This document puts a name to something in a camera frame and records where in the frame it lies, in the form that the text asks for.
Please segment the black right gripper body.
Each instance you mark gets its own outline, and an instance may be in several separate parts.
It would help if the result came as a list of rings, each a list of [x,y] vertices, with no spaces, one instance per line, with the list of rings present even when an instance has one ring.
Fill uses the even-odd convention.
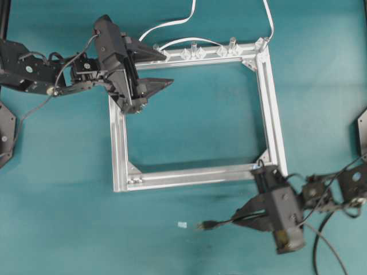
[[[303,219],[298,196],[278,166],[261,166],[251,171],[259,194],[264,195],[265,212],[272,223],[276,252],[286,254],[305,246]]]

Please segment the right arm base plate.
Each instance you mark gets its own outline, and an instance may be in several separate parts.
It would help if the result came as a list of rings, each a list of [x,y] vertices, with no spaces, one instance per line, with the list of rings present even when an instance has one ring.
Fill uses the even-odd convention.
[[[357,118],[359,151],[364,162],[366,162],[366,115],[365,109]]]

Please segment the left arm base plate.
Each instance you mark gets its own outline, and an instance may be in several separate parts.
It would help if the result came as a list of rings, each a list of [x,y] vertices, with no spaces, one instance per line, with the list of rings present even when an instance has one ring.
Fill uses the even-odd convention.
[[[15,138],[16,116],[1,101],[1,168],[13,156],[13,143]]]

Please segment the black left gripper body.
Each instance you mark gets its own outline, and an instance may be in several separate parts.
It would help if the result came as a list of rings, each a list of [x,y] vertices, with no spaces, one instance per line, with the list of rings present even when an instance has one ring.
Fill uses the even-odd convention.
[[[95,48],[103,79],[111,86],[108,94],[123,114],[141,112],[146,99],[137,92],[138,74],[132,60],[132,39],[120,31],[108,15],[103,15],[94,23],[97,34]]]

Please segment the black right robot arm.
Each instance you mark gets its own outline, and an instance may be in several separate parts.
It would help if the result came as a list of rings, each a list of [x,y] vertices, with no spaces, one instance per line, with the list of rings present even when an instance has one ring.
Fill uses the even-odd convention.
[[[272,233],[277,253],[295,252],[305,245],[303,227],[311,213],[360,208],[366,201],[366,165],[306,178],[300,191],[277,166],[252,171],[258,194],[235,211],[232,222]]]

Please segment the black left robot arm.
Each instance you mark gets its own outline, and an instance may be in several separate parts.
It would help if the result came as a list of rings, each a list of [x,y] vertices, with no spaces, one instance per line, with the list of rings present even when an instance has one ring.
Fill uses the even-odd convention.
[[[163,61],[165,56],[120,31],[108,15],[94,23],[97,57],[86,50],[63,58],[31,52],[21,43],[1,40],[1,85],[48,96],[66,96],[103,87],[123,114],[140,112],[150,97],[173,83],[169,78],[140,78],[138,62]]]

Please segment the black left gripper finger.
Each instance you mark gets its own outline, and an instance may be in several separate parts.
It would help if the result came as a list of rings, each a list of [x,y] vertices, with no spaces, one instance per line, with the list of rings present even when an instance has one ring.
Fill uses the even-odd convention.
[[[173,82],[174,80],[169,78],[139,78],[136,86],[138,97],[148,99]]]
[[[126,37],[126,48],[129,55],[135,62],[155,62],[166,60],[166,56],[164,54],[133,37]]]

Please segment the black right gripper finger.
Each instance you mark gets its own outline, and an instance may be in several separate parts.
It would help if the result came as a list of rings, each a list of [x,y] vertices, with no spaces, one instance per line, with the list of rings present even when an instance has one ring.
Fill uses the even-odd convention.
[[[266,213],[235,218],[233,223],[238,226],[248,227],[258,231],[272,231],[272,223]]]
[[[265,199],[263,194],[251,198],[243,207],[235,212],[235,217],[247,217],[265,212]]]

